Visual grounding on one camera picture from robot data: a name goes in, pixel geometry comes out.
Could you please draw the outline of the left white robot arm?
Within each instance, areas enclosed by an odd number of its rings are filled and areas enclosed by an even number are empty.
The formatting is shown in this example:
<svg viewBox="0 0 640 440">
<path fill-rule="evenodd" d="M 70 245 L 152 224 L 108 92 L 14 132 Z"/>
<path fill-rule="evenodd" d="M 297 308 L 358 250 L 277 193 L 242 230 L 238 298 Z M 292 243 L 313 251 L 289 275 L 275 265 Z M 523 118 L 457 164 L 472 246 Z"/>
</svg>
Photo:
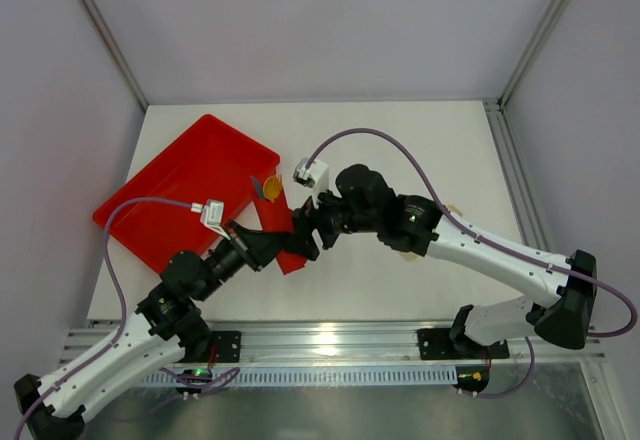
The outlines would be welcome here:
<svg viewBox="0 0 640 440">
<path fill-rule="evenodd" d="M 27 374 L 14 385 L 35 439 L 76 439 L 92 414 L 154 370 L 208 350 L 211 331 L 197 302 L 208 299 L 245 266 L 260 271 L 283 250 L 288 232 L 250 230 L 230 222 L 207 257 L 176 253 L 160 283 L 109 335 L 58 370 Z"/>
</svg>

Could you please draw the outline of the yellow plastic spoon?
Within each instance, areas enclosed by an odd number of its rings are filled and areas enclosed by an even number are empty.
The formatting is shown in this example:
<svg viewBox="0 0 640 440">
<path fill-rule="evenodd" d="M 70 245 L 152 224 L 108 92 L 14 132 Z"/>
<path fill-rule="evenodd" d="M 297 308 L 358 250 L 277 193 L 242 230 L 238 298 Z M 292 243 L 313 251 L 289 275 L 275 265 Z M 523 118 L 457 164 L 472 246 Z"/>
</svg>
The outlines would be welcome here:
<svg viewBox="0 0 640 440">
<path fill-rule="evenodd" d="M 262 185 L 263 197 L 270 203 L 275 203 L 283 191 L 282 176 L 279 174 L 271 175 L 265 179 Z"/>
</svg>

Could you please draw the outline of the blue plastic knife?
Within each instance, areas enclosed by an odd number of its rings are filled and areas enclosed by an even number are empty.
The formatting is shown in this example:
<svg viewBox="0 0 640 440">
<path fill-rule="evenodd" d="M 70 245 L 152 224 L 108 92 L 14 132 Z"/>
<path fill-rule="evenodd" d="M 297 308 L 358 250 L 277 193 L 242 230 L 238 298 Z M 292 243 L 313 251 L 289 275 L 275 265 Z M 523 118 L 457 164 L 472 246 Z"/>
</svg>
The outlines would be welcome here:
<svg viewBox="0 0 640 440">
<path fill-rule="evenodd" d="M 256 196 L 261 200 L 265 200 L 266 197 L 265 197 L 264 190 L 263 190 L 263 184 L 255 176 L 251 176 L 251 182 L 252 182 L 252 185 L 254 187 L 254 191 L 255 191 Z"/>
</svg>

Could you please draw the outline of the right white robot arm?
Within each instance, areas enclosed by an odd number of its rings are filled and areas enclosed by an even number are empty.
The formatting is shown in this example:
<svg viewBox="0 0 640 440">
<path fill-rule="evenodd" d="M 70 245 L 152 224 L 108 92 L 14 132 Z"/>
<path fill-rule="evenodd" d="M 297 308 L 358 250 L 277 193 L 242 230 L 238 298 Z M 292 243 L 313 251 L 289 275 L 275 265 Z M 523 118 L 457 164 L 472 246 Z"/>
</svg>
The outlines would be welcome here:
<svg viewBox="0 0 640 440">
<path fill-rule="evenodd" d="M 584 348 L 596 289 L 578 276 L 594 272 L 592 255 L 578 250 L 564 257 L 514 242 L 499 250 L 500 237 L 474 232 L 428 198 L 396 194 L 362 164 L 339 173 L 335 192 L 328 166 L 319 161 L 299 164 L 293 179 L 312 195 L 293 214 L 292 253 L 314 260 L 342 234 L 371 233 L 394 251 L 455 263 L 520 292 L 514 300 L 459 309 L 448 337 L 462 357 L 478 358 L 498 342 L 530 335 L 568 350 Z"/>
</svg>

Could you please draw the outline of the red paper napkin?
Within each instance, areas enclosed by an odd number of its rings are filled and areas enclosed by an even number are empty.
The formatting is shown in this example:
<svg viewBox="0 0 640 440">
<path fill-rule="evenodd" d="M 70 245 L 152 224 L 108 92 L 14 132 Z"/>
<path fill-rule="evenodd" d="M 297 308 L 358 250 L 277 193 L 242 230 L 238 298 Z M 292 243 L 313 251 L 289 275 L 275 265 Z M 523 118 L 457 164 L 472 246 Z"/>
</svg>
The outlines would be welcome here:
<svg viewBox="0 0 640 440">
<path fill-rule="evenodd" d="M 274 202 L 270 202 L 257 192 L 253 194 L 253 202 L 256 208 L 261 227 L 266 232 L 293 232 L 293 211 L 289 208 L 286 194 L 281 191 Z M 303 269 L 307 263 L 307 259 L 281 251 L 276 256 L 277 263 L 281 272 L 288 275 L 300 269 Z"/>
</svg>

